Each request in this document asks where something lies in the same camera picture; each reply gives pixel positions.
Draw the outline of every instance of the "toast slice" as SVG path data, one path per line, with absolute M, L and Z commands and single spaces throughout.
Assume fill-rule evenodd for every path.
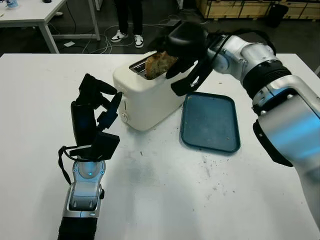
M 155 79 L 168 71 L 176 62 L 177 58 L 169 56 L 166 51 L 157 52 L 146 60 L 145 76 L 149 80 Z

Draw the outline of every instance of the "floor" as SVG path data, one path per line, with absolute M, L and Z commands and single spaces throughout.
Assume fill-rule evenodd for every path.
M 92 33 L 92 22 L 88 11 L 88 2 L 69 0 L 69 9 L 76 22 L 77 33 Z M 142 0 L 143 7 L 143 37 L 145 46 L 136 49 L 133 39 L 127 38 L 124 42 L 106 45 L 106 37 L 111 38 L 117 30 L 116 7 L 112 0 L 104 0 L 101 11 L 97 12 L 97 21 L 100 29 L 101 41 L 85 39 L 72 40 L 75 45 L 65 47 L 70 40 L 57 40 L 56 44 L 64 54 L 143 54 L 148 51 L 148 44 L 159 34 L 170 19 L 182 19 L 203 23 L 211 32 L 217 30 L 231 32 L 240 28 L 250 28 L 266 32 L 278 53 L 295 53 L 313 70 L 320 65 L 320 24 L 310 20 L 283 20 L 279 27 L 266 26 L 265 21 L 251 19 L 222 19 L 219 21 L 205 20 L 192 6 L 179 11 L 176 0 Z M 60 10 L 62 17 L 55 17 L 50 22 L 53 34 L 70 34 L 75 31 L 75 25 L 66 6 Z M 247 41 L 261 41 L 254 34 L 242 36 Z M 3 53 L 48 53 L 49 50 L 38 29 L 0 28 L 0 56 Z

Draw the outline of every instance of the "plastic tray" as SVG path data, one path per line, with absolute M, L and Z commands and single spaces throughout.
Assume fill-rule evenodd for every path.
M 190 146 L 228 153 L 240 148 L 235 102 L 228 96 L 187 94 L 180 129 L 182 141 Z

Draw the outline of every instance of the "toaster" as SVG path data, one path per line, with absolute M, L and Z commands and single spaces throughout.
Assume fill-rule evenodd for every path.
M 184 73 L 166 79 L 166 73 L 146 78 L 147 58 L 156 52 L 148 52 L 137 62 L 127 63 L 113 72 L 115 88 L 123 92 L 118 111 L 123 122 L 132 128 L 145 131 L 165 119 L 184 102 L 184 96 L 177 96 L 171 84 L 188 76 Z

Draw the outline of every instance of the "sneaker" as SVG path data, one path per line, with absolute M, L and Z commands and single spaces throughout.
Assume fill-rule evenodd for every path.
M 114 35 L 114 36 L 111 38 L 111 42 L 117 43 L 117 42 L 122 41 L 123 39 L 126 39 L 127 37 L 128 37 L 128 33 L 123 34 L 122 32 L 120 32 L 120 30 L 118 30 L 118 31 L 116 32 L 116 35 Z
M 55 17 L 61 17 L 61 16 L 63 16 L 63 15 L 64 15 L 63 12 L 57 11 L 54 16 L 55 16 Z
M 144 46 L 144 38 L 141 35 L 134 35 L 134 45 L 137 49 Z

